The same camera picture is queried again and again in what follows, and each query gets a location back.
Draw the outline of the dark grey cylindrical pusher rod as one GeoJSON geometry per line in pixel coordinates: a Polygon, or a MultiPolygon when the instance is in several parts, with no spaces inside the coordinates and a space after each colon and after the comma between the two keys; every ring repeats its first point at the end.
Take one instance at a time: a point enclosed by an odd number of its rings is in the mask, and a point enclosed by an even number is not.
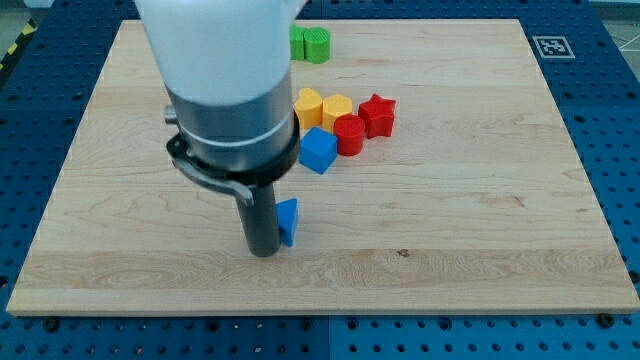
{"type": "Polygon", "coordinates": [[[247,246],[257,257],[269,257],[280,248],[278,218],[272,184],[250,187],[253,203],[237,199],[237,207],[247,246]]]}

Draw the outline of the green block behind arm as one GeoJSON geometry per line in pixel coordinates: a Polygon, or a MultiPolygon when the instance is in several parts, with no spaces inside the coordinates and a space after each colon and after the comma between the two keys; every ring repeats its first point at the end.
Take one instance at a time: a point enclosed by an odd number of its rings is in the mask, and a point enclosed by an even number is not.
{"type": "Polygon", "coordinates": [[[306,28],[292,23],[289,29],[291,59],[305,60],[305,33],[306,28]]]}

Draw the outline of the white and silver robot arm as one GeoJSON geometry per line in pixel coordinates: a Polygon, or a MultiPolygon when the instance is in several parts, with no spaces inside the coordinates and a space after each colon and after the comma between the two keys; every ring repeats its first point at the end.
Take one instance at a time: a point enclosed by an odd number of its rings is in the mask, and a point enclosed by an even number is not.
{"type": "Polygon", "coordinates": [[[250,252],[281,246],[273,184],[295,163],[290,27],[301,1],[135,0],[192,182],[235,198],[250,252]]]}

